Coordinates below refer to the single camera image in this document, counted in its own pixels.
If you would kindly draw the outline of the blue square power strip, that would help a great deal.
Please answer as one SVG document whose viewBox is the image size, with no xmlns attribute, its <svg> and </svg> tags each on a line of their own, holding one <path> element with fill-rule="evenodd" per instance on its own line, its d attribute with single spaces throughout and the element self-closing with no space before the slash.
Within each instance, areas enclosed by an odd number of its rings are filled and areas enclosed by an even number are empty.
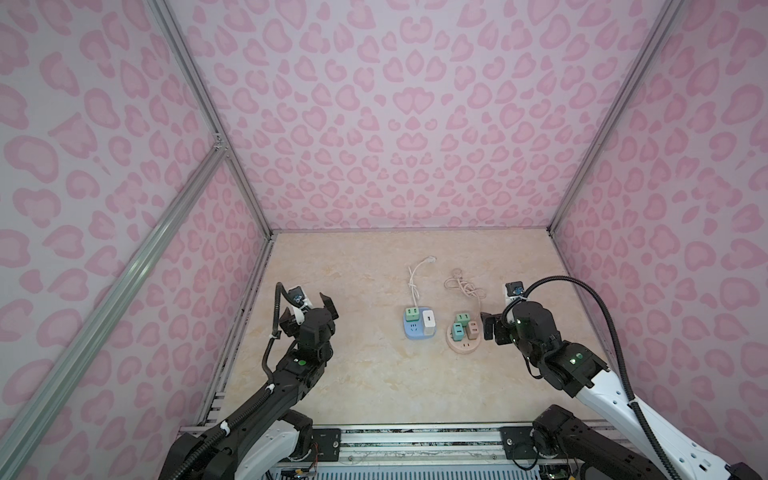
<svg viewBox="0 0 768 480">
<path fill-rule="evenodd" d="M 431 307 L 424 306 L 424 305 L 421 304 L 420 291 L 419 291 L 418 286 L 416 284 L 416 275 L 417 275 L 417 272 L 420 270 L 420 268 L 422 266 L 425 266 L 427 264 L 433 264 L 435 262 L 436 262 L 436 258 L 434 256 L 428 256 L 428 257 L 425 257 L 424 259 L 422 259 L 416 265 L 408 267 L 408 282 L 407 282 L 407 286 L 408 286 L 408 289 L 409 289 L 412 305 L 408 306 L 406 308 L 418 307 L 421 311 L 423 309 L 432 309 Z M 422 318 L 418 322 L 406 323 L 405 320 L 404 320 L 404 312 L 403 312 L 403 329 L 404 329 L 404 333 L 405 333 L 405 336 L 406 336 L 407 339 L 409 339 L 409 340 L 426 340 L 426 339 L 432 338 L 435 335 L 434 334 L 431 337 L 426 337 L 423 334 Z"/>
</svg>

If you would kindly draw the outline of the light green charger plug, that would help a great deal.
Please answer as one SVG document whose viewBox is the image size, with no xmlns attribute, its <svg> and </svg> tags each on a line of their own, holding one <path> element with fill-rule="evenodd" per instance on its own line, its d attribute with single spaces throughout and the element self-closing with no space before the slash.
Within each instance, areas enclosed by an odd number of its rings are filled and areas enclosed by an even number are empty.
<svg viewBox="0 0 768 480">
<path fill-rule="evenodd" d="M 418 307 L 409 307 L 405 309 L 404 320 L 406 323 L 418 322 L 421 319 L 421 310 Z"/>
</svg>

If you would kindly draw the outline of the teal charger plug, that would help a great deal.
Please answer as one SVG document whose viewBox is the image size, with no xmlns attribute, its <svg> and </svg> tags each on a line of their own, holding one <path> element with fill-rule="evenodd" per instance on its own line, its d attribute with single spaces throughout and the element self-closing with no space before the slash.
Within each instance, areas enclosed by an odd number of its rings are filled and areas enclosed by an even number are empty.
<svg viewBox="0 0 768 480">
<path fill-rule="evenodd" d="M 466 337 L 466 327 L 459 322 L 455 322 L 451 326 L 451 339 L 453 342 L 461 342 Z"/>
</svg>

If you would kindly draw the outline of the pink round power strip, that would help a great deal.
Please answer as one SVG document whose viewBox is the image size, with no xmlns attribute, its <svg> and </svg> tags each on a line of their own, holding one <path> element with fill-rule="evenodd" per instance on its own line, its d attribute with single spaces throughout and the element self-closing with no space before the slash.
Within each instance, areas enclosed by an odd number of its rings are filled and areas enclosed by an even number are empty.
<svg viewBox="0 0 768 480">
<path fill-rule="evenodd" d="M 460 292 L 463 296 L 473 302 L 473 310 L 458 311 L 454 314 L 452 321 L 446 329 L 446 341 L 451 350 L 460 355 L 468 355 L 475 352 L 482 341 L 483 328 L 480 313 L 483 301 L 486 298 L 486 292 L 482 288 L 476 287 L 471 281 L 467 280 L 463 271 L 459 268 L 453 269 L 450 276 L 444 281 L 443 286 L 446 290 Z M 470 340 L 467 335 L 461 342 L 453 342 L 451 339 L 451 326 L 455 323 L 456 315 L 459 313 L 469 313 L 471 321 L 476 321 L 480 327 L 480 335 L 476 340 Z"/>
</svg>

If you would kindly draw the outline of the left wall aluminium strut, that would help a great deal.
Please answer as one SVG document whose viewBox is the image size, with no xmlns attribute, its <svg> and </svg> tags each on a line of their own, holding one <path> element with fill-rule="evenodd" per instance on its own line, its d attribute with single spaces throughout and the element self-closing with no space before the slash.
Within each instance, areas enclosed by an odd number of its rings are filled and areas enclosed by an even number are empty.
<svg viewBox="0 0 768 480">
<path fill-rule="evenodd" d="M 121 275 L 101 297 L 1 442 L 1 477 L 16 479 L 127 312 L 182 223 L 215 176 L 227 153 L 214 145 L 167 207 Z"/>
</svg>

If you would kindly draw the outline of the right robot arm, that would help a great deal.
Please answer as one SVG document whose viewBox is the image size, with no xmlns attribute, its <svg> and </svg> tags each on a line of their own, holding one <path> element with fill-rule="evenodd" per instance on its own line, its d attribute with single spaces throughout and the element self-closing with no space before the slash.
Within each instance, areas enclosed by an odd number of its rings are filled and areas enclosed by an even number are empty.
<svg viewBox="0 0 768 480">
<path fill-rule="evenodd" d="M 615 479 L 759 478 L 747 464 L 728 463 L 685 435 L 632 394 L 597 354 L 563 339 L 540 303 L 511 302 L 499 314 L 482 313 L 481 320 L 485 339 L 515 346 L 538 379 L 599 414 L 631 444 L 595 433 L 552 405 L 533 422 L 533 449 L 540 456 L 580 460 Z"/>
</svg>

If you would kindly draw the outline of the pink charger plug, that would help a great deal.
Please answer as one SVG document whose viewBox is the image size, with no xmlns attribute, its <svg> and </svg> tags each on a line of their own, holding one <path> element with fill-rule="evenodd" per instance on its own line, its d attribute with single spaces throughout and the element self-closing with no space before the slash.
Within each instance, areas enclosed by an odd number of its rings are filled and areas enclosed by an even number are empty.
<svg viewBox="0 0 768 480">
<path fill-rule="evenodd" d="M 470 340 L 476 340 L 480 335 L 480 327 L 476 321 L 470 321 L 466 327 L 466 335 Z"/>
</svg>

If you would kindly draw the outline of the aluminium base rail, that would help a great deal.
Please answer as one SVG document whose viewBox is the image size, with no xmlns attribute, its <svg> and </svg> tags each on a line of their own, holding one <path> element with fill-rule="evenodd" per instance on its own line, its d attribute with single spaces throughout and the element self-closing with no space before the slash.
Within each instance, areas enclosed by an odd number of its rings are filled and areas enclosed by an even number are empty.
<svg viewBox="0 0 768 480">
<path fill-rule="evenodd" d="M 550 408 L 530 425 L 405 425 L 314 428 L 290 411 L 267 427 L 221 423 L 199 436 L 182 434 L 161 468 L 163 479 L 316 476 L 318 463 L 394 467 L 506 462 L 542 479 L 584 477 L 594 469 L 610 479 L 665 479 L 651 454 L 616 440 L 574 415 Z"/>
</svg>

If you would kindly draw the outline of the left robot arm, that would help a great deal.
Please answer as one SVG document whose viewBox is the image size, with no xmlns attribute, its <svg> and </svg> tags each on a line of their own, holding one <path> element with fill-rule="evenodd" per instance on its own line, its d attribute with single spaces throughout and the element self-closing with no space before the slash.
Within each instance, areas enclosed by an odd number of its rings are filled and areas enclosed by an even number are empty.
<svg viewBox="0 0 768 480">
<path fill-rule="evenodd" d="M 179 436 L 161 479 L 259 479 L 279 461 L 313 459 L 313 421 L 293 407 L 319 382 L 333 356 L 338 311 L 331 297 L 313 307 L 301 288 L 273 325 L 292 343 L 267 381 L 238 409 L 195 436 Z"/>
</svg>

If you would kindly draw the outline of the white charger plug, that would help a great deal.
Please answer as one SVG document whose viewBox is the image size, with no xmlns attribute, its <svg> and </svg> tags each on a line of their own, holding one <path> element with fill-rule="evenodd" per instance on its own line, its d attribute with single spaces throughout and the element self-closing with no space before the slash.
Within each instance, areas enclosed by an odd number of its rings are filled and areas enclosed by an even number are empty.
<svg viewBox="0 0 768 480">
<path fill-rule="evenodd" d="M 435 334 L 436 330 L 436 318 L 432 309 L 423 309 L 421 311 L 423 334 L 426 337 L 431 337 Z"/>
</svg>

